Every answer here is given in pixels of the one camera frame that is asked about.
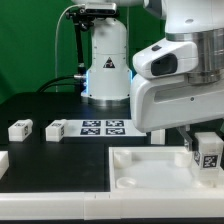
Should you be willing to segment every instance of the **green backdrop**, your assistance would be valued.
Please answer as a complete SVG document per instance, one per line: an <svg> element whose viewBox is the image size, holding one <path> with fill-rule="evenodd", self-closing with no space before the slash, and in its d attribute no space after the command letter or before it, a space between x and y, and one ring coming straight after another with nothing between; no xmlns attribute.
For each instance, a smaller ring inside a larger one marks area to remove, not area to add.
<svg viewBox="0 0 224 224"><path fill-rule="evenodd" d="M55 77L56 26L61 13L70 5L70 0L0 0L0 103L13 94L36 91ZM119 20L126 26L129 23L129 65L133 68L132 56L164 37L164 23L142 6L122 8L120 12ZM90 32L82 33L82 39L85 63L90 66ZM65 18L58 46L59 76L75 74L73 24Z"/></svg>

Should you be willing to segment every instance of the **black cable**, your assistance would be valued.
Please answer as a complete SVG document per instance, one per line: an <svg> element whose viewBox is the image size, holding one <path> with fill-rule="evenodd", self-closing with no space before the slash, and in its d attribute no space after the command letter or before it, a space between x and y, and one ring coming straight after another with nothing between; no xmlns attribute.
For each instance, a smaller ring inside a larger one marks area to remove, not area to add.
<svg viewBox="0 0 224 224"><path fill-rule="evenodd" d="M42 88L41 91L39 91L39 93L42 93L46 89L48 89L50 87L55 87L55 86L75 86L75 83L73 83L73 84L71 84L71 83L55 83L55 84L50 84L50 85L45 86L44 88Z"/></svg>
<svg viewBox="0 0 224 224"><path fill-rule="evenodd" d="M59 77L59 78L52 79L52 80L46 82L44 85L42 85L42 86L37 90L37 92L42 92L42 89L45 89L45 87L49 86L50 84L52 84L52 83L54 83L54 82L58 82L58 81L61 81L61 80L66 80L66 79L73 79L73 80L74 80L74 75L62 76L62 77Z"/></svg>

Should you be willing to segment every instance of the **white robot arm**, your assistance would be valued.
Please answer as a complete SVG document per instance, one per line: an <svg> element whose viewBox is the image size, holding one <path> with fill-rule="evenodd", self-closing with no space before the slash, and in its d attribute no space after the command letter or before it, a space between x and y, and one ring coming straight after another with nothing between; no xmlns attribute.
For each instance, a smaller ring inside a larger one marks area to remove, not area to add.
<svg viewBox="0 0 224 224"><path fill-rule="evenodd" d="M224 117L224 1L145 0L166 38L137 53L131 113L142 132Z"/></svg>
<svg viewBox="0 0 224 224"><path fill-rule="evenodd" d="M93 14L100 14L92 21L94 24L91 27L92 65L86 72L85 90L81 93L82 101L106 107L129 104L132 71L127 66L126 60L127 29L116 18L108 15L108 11L116 11L111 10L116 8L116 4L133 6L143 4L143 0L72 0L72 2L85 4L82 12L88 14L91 11Z"/></svg>

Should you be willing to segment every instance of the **metal bracket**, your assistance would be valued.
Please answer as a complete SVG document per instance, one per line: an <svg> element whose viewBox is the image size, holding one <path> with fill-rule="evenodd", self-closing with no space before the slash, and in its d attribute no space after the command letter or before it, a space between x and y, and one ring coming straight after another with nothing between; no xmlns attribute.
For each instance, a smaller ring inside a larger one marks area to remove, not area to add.
<svg viewBox="0 0 224 224"><path fill-rule="evenodd" d="M181 136L184 138L184 146L187 148L188 151L193 151L193 140L187 133L190 131L190 125L177 127L177 130L181 134Z"/></svg>

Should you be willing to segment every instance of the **marker cube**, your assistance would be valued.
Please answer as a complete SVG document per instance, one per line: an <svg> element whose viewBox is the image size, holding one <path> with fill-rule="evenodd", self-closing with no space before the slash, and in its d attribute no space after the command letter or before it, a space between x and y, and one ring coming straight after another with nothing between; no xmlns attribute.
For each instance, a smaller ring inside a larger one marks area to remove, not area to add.
<svg viewBox="0 0 224 224"><path fill-rule="evenodd" d="M193 173L201 180L217 180L224 142L214 132L196 133L199 150L194 152Z"/></svg>
<svg viewBox="0 0 224 224"><path fill-rule="evenodd" d="M33 122L30 119L18 120L8 128L9 141L24 141L32 133Z"/></svg>
<svg viewBox="0 0 224 224"><path fill-rule="evenodd" d="M67 120L55 120L46 130L46 141L60 142L67 129Z"/></svg>

